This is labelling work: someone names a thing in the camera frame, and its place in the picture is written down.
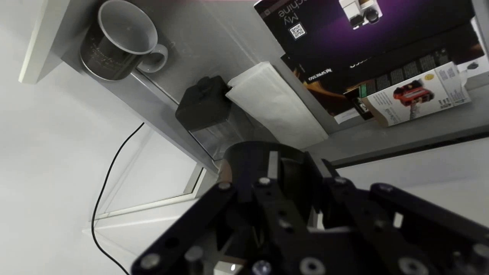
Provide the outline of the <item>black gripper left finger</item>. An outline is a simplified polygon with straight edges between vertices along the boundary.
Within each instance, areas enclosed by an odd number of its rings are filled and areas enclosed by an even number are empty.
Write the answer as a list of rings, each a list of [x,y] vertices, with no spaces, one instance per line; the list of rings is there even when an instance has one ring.
[[[277,275],[265,205],[280,197],[274,180],[218,182],[132,261],[129,275],[213,275],[219,263],[236,264],[236,275]]]

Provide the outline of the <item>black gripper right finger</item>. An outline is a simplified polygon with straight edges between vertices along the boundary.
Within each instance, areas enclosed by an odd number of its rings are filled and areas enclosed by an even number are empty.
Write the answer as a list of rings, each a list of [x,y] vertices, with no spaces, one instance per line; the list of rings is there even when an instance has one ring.
[[[358,189],[326,160],[326,226],[352,228],[383,275],[489,275],[489,229],[398,189]]]

